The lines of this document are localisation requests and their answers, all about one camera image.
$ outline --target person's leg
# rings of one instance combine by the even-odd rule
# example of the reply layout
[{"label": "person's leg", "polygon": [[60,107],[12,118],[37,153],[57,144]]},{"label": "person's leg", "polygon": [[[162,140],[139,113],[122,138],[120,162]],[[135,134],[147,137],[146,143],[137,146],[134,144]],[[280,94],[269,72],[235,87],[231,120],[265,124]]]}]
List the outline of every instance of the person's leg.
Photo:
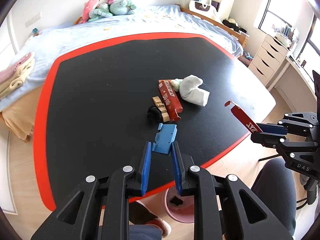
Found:
[{"label": "person's leg", "polygon": [[293,235],[296,228],[296,191],[292,172],[284,166],[284,160],[275,158],[268,161],[251,190]]},{"label": "person's leg", "polygon": [[140,234],[147,226],[147,228],[151,229],[149,232],[153,232],[153,236],[157,236],[156,232],[160,232],[160,239],[161,236],[166,237],[171,232],[170,225],[153,214],[142,202],[136,201],[129,204],[129,221],[136,225],[142,225],[143,227],[133,227],[136,234]]},{"label": "person's leg", "polygon": [[[99,226],[98,239],[101,239],[102,226]],[[162,231],[149,225],[129,225],[130,240],[161,240]]]}]

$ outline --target white drawer cabinet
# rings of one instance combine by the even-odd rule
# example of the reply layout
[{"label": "white drawer cabinet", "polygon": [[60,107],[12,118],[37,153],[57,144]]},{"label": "white drawer cabinet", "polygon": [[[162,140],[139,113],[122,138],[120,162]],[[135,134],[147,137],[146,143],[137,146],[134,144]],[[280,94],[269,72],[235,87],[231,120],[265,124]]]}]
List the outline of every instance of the white drawer cabinet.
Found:
[{"label": "white drawer cabinet", "polygon": [[269,79],[274,73],[274,70],[259,56],[254,58],[252,65],[255,65],[267,77],[267,79]]},{"label": "white drawer cabinet", "polygon": [[252,71],[252,73],[259,78],[262,84],[266,84],[268,82],[268,78],[263,74],[263,72],[258,69],[255,65],[250,64],[249,69]]},{"label": "white drawer cabinet", "polygon": [[263,42],[262,47],[272,55],[277,61],[281,62],[284,58],[284,55],[282,55],[278,50],[275,49],[272,45],[267,43],[266,41]]},{"label": "white drawer cabinet", "polygon": [[249,69],[266,85],[282,64],[289,50],[267,34]]}]

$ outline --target white bag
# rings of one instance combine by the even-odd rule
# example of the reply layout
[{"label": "white bag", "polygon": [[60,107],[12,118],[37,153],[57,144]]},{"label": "white bag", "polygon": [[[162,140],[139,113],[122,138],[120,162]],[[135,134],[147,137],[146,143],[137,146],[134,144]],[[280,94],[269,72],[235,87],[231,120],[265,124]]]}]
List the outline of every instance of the white bag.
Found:
[{"label": "white bag", "polygon": [[197,2],[197,1],[191,0],[189,2],[189,10],[192,12],[201,14],[203,16],[206,16],[222,24],[221,20],[218,17],[217,10],[213,5],[204,3],[202,1]]}]

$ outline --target red table edge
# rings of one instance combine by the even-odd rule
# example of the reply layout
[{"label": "red table edge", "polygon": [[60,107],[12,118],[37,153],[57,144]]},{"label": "red table edge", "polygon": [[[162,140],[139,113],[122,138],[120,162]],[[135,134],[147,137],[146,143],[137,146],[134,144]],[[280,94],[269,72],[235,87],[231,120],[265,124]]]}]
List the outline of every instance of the red table edge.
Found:
[{"label": "red table edge", "polygon": [[[51,69],[49,70],[49,73],[47,75],[47,78],[44,82],[44,85],[40,94],[39,103],[36,111],[36,119],[35,119],[35,127],[34,127],[34,142],[33,142],[33,149],[34,149],[33,158],[34,158],[34,164],[35,164],[36,180],[37,180],[42,202],[44,203],[47,209],[53,211],[56,208],[52,191],[51,191],[48,167],[47,167],[46,126],[47,126],[47,113],[49,109],[52,87],[53,87],[55,76],[57,74],[60,63],[72,57],[76,57],[76,56],[85,54],[87,52],[91,52],[93,50],[102,49],[105,47],[117,45],[127,41],[172,39],[172,38],[203,38],[208,42],[210,42],[215,47],[217,47],[219,50],[221,50],[224,54],[226,54],[232,60],[236,61],[236,57],[234,57],[232,54],[230,54],[228,51],[226,51],[224,48],[222,48],[221,46],[219,46],[209,38],[203,35],[194,34],[194,33],[142,33],[142,34],[133,34],[128,36],[116,37],[116,38],[99,41],[99,42],[75,49],[71,52],[68,52],[58,57],[54,61]],[[202,167],[207,168],[208,166],[210,166],[211,164],[213,164],[214,162],[222,158],[224,155],[230,152],[233,148],[235,148],[240,142],[242,142],[248,135],[249,133],[242,136],[239,140],[237,140],[235,143],[233,143],[223,152],[221,152],[220,154],[218,154],[208,162],[204,163]],[[167,183],[161,187],[148,191],[146,195],[143,196],[142,198],[156,194],[172,186],[174,186],[174,181],[171,181],[170,183]],[[131,198],[129,202],[133,202],[138,199],[141,199],[141,198],[134,197],[134,198]]]}]

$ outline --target black table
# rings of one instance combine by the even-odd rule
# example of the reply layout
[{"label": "black table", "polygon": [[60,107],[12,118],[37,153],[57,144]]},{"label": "black table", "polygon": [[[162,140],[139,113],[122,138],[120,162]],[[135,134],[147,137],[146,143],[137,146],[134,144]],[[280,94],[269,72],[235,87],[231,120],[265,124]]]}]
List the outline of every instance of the black table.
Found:
[{"label": "black table", "polygon": [[[209,39],[147,33],[94,43],[54,62],[36,114],[34,160],[41,198],[50,210],[88,175],[111,175],[154,141],[147,122],[158,79],[204,80],[205,107],[180,98],[176,140],[195,164],[208,167],[247,135],[224,103],[238,103],[261,122],[275,101],[241,62]],[[171,158],[153,154],[148,195],[173,186]]]}]

